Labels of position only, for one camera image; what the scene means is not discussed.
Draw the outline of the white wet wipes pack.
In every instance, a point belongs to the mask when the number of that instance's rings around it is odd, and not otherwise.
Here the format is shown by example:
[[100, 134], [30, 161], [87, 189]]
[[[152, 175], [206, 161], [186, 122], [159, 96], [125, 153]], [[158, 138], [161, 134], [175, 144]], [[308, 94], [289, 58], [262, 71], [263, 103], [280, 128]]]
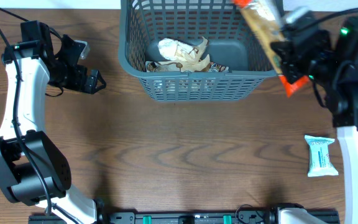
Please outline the white wet wipes pack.
[[339, 175], [330, 161], [328, 148], [330, 144], [335, 142], [335, 139], [305, 135], [305, 141], [310, 149], [308, 177]]

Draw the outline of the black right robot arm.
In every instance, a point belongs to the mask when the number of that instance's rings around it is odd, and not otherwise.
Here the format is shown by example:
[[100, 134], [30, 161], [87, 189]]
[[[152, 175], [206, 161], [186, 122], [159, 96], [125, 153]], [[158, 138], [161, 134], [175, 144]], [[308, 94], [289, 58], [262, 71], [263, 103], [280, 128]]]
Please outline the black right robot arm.
[[348, 17], [335, 47], [312, 17], [286, 19], [283, 42], [271, 43], [291, 84], [309, 78], [326, 92], [318, 101], [333, 116], [345, 180], [345, 222], [358, 223], [358, 16]]

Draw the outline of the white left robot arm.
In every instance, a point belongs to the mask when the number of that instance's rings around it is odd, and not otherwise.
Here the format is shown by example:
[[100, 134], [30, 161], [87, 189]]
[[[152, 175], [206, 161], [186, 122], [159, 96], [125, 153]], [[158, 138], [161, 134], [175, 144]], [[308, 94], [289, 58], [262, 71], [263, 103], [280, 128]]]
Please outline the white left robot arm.
[[71, 181], [66, 157], [45, 130], [48, 86], [95, 94], [106, 87], [98, 70], [78, 62], [88, 54], [85, 41], [60, 36], [39, 21], [21, 24], [22, 40], [5, 48], [8, 90], [0, 127], [0, 189], [11, 203], [44, 208], [67, 223], [106, 223], [103, 204], [84, 196]]

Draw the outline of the brown white snack pouch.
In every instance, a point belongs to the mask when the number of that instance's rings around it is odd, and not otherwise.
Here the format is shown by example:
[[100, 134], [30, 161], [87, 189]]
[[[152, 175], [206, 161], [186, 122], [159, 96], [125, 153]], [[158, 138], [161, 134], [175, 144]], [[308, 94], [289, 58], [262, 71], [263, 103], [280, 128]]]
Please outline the brown white snack pouch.
[[145, 68], [147, 72], [194, 72], [198, 68], [198, 64], [188, 62], [146, 61]]
[[166, 61], [157, 64], [178, 68], [180, 72], [206, 71], [210, 67], [210, 57], [208, 54], [202, 59], [202, 56], [208, 44], [208, 40], [204, 37], [199, 45], [189, 45], [179, 40], [164, 38], [159, 41], [157, 47]]
[[228, 70], [229, 70], [229, 67], [227, 67], [227, 66], [223, 66], [223, 65], [211, 62], [208, 72], [226, 72]]

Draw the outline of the orange yellow snack package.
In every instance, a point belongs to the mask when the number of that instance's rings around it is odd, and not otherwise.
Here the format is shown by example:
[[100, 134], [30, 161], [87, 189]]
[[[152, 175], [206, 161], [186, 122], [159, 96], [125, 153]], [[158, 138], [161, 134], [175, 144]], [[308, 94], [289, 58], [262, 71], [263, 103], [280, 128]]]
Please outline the orange yellow snack package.
[[284, 42], [281, 33], [283, 23], [277, 5], [271, 0], [233, 0], [243, 18], [261, 44], [268, 60], [282, 82], [287, 97], [308, 83], [307, 77], [301, 77], [290, 84], [280, 68], [281, 58], [271, 49], [272, 42]]

